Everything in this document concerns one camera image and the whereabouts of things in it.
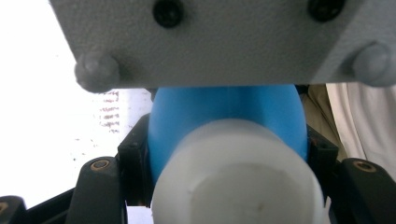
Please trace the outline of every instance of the white bottle cap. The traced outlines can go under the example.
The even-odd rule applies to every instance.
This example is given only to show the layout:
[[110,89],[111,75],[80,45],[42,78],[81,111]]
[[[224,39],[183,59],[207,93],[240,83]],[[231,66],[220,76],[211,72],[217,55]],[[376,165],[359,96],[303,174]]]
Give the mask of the white bottle cap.
[[241,119],[187,135],[156,184],[161,224],[322,222],[323,198],[306,162],[273,133]]

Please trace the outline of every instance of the white cloth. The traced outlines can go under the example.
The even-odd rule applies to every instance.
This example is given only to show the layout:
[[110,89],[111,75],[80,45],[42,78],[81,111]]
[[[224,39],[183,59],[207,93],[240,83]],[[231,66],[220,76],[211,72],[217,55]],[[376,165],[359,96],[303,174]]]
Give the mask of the white cloth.
[[327,90],[348,157],[377,163],[396,180],[396,86],[341,83]]

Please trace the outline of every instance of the blue object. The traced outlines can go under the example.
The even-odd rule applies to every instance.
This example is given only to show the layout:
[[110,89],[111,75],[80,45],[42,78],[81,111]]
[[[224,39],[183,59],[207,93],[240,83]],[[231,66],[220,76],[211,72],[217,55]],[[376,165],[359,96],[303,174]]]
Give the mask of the blue object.
[[148,126],[154,183],[180,140],[217,119],[256,122],[306,160],[305,116],[294,86],[162,88],[156,94]]

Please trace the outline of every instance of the white background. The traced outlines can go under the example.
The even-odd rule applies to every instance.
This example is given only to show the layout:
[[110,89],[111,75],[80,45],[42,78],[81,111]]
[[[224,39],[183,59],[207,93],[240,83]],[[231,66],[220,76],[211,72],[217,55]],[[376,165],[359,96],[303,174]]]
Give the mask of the white background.
[[[48,1],[0,2],[0,196],[29,208],[73,188],[81,165],[115,156],[150,111],[145,90],[85,92],[74,65]],[[148,209],[129,215],[152,223]]]

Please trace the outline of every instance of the brown fabric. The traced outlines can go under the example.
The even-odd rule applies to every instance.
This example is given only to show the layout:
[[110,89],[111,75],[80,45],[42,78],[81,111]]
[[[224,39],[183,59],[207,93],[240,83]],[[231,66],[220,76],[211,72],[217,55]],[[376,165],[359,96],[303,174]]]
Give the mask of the brown fabric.
[[308,93],[300,96],[306,123],[339,147],[339,161],[345,159],[347,154],[335,126],[326,85],[311,85]]

